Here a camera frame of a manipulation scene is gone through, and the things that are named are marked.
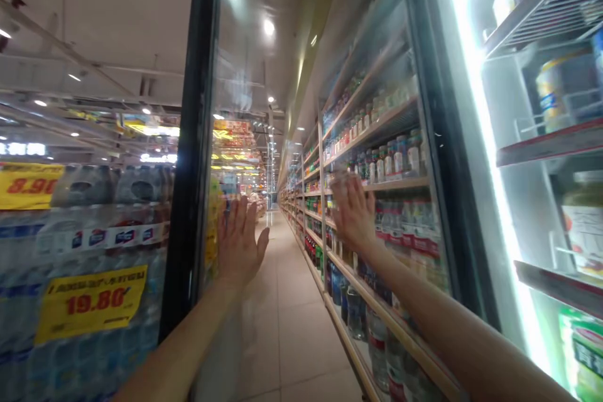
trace pipe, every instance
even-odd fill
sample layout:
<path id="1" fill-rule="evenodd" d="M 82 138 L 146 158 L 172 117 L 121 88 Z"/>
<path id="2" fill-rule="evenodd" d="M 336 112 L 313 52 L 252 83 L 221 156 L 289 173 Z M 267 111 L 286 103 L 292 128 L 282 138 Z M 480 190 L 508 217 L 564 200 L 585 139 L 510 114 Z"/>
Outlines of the pipe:
<path id="1" fill-rule="evenodd" d="M 115 88 L 119 89 L 120 92 L 126 95 L 134 96 L 129 89 L 125 86 L 112 79 L 110 76 L 105 74 L 103 71 L 95 67 L 92 63 L 90 63 L 86 58 L 84 58 L 79 53 L 75 52 L 71 48 L 69 48 L 66 44 L 62 43 L 60 40 L 55 38 L 49 32 L 44 30 L 40 25 L 35 23 L 33 20 L 29 19 L 25 14 L 23 14 L 18 9 L 14 8 L 10 3 L 6 0 L 0 0 L 0 8 L 2 8 L 6 14 L 8 14 L 14 21 L 20 23 L 25 28 L 28 28 L 30 31 L 34 32 L 40 38 L 49 41 L 54 47 L 58 48 L 67 58 L 71 61 L 80 65 L 81 67 L 87 69 L 88 71 L 95 73 L 100 78 L 104 79 L 106 82 L 109 82 Z"/>

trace ceiling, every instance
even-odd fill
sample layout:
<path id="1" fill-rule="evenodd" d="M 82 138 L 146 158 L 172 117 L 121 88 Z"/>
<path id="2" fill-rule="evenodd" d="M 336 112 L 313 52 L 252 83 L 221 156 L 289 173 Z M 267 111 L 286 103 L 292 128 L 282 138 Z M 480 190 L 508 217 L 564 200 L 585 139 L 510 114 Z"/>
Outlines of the ceiling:
<path id="1" fill-rule="evenodd" d="M 149 107 L 157 118 L 177 118 L 191 0 L 22 1 L 25 6 L 18 13 L 0 11 L 0 28 L 12 37 L 0 53 L 0 116 L 17 121 L 0 119 L 0 134 L 29 140 L 36 131 L 39 140 L 69 146 L 92 160 L 113 155 L 110 148 L 118 141 L 121 152 L 134 156 L 154 148 L 144 137 L 126 140 L 110 124 L 96 124 L 94 133 L 87 133 L 90 121 L 67 109 L 138 114 Z M 286 133 L 285 112 L 304 38 L 299 33 L 304 28 L 300 1 L 220 4 L 215 108 L 227 118 L 274 126 L 277 149 Z M 42 33 L 32 31 L 26 19 Z M 265 19 L 275 25 L 273 36 L 264 32 Z M 66 52 L 76 52 L 84 63 L 73 63 Z M 276 99 L 274 104 L 268 96 Z M 34 105 L 40 99 L 48 106 Z M 77 138 L 70 136 L 73 124 L 80 128 Z M 266 146 L 268 130 L 255 131 L 258 145 Z"/>

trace refrigerated display case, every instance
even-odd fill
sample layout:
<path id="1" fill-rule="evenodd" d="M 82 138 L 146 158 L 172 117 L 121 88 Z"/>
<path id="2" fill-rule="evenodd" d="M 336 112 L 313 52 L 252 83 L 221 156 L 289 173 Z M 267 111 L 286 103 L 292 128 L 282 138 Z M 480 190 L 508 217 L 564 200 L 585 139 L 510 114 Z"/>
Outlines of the refrigerated display case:
<path id="1" fill-rule="evenodd" d="M 601 0 L 433 0 L 501 331 L 601 400 Z"/>

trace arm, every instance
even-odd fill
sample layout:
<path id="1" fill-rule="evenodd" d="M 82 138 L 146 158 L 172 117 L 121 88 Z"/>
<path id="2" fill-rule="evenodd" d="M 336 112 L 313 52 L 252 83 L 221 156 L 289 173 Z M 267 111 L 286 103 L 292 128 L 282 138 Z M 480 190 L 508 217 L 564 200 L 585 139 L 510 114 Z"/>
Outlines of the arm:
<path id="1" fill-rule="evenodd" d="M 332 189 L 338 235 L 382 277 L 472 400 L 574 400 L 501 334 L 393 256 L 375 236 L 374 197 L 365 199 L 357 177 Z"/>
<path id="2" fill-rule="evenodd" d="M 220 223 L 220 275 L 197 305 L 122 386 L 115 402 L 183 401 L 216 332 L 259 270 L 269 229 L 255 241 L 256 205 L 233 201 L 230 221 Z"/>

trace store sign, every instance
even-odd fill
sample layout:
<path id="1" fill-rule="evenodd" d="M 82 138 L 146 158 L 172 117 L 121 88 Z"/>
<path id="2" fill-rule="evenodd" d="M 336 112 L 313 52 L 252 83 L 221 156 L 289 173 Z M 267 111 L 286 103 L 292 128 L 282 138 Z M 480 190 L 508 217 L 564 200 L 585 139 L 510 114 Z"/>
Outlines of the store sign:
<path id="1" fill-rule="evenodd" d="M 167 154 L 159 157 L 151 157 L 149 154 L 142 154 L 140 161 L 145 163 L 176 163 L 177 154 Z"/>
<path id="2" fill-rule="evenodd" d="M 127 327 L 136 314 L 147 266 L 54 278 L 42 297 L 35 344 Z"/>
<path id="3" fill-rule="evenodd" d="M 49 209 L 63 165 L 0 163 L 0 210 Z"/>
<path id="4" fill-rule="evenodd" d="M 41 143 L 0 143 L 0 155 L 46 155 L 46 146 Z"/>

